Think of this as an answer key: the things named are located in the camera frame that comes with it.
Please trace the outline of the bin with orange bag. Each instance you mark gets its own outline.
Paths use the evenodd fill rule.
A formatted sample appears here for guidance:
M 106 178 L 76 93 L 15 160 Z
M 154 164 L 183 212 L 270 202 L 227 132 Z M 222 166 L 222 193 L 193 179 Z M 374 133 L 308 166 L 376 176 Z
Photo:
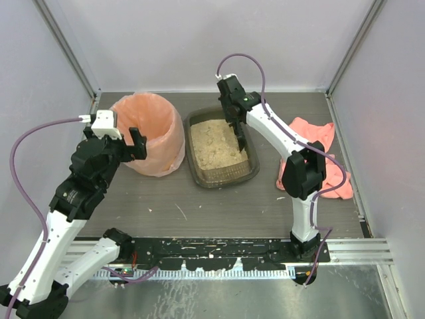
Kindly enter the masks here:
M 117 127 L 126 144 L 133 144 L 130 128 L 138 128 L 147 138 L 146 159 L 128 162 L 128 167 L 151 177 L 163 177 L 179 169 L 185 157 L 185 132 L 172 103 L 158 94 L 134 93 L 110 109 L 118 115 Z

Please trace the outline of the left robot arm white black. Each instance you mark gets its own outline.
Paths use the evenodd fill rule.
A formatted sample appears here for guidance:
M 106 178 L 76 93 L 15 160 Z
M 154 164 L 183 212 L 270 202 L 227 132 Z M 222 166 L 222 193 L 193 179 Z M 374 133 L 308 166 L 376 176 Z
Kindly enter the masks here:
M 64 270 L 60 264 L 71 243 L 104 199 L 121 163 L 145 159 L 146 137 L 130 128 L 133 145 L 114 130 L 97 136 L 85 128 L 86 139 L 71 156 L 70 175 L 57 187 L 42 233 L 26 263 L 7 285 L 1 286 L 1 304 L 19 318 L 59 318 L 70 297 L 95 272 L 135 250 L 128 234 L 111 228 L 87 253 Z

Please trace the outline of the grey litter box tray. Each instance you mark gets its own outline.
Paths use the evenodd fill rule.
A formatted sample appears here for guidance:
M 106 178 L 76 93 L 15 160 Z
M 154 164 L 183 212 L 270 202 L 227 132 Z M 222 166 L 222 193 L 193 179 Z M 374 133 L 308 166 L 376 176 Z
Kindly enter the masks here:
M 195 182 L 218 188 L 248 181 L 260 170 L 248 128 L 242 124 L 245 147 L 239 149 L 234 130 L 220 106 L 191 112 L 184 121 L 186 155 Z

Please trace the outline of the black litter scoop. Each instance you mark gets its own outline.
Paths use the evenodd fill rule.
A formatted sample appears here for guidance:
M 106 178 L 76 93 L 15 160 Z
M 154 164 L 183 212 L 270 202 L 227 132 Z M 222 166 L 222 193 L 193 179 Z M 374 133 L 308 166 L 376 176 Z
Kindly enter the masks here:
M 231 122 L 229 126 L 233 129 L 234 135 L 238 142 L 239 152 L 242 152 L 246 147 L 246 138 L 240 122 Z

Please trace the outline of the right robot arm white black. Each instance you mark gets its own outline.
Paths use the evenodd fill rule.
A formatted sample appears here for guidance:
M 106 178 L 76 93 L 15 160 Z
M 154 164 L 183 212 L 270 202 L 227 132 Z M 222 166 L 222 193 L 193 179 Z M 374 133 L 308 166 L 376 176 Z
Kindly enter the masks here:
M 290 247 L 298 258 L 312 252 L 320 244 L 315 196 L 326 177 L 323 144 L 310 143 L 295 133 L 269 104 L 262 103 L 259 93 L 247 93 L 235 74 L 216 78 L 220 91 L 218 100 L 239 148 L 243 150 L 247 144 L 242 131 L 242 125 L 246 124 L 260 133 L 283 158 L 285 167 L 281 181 L 292 198 L 294 218 Z

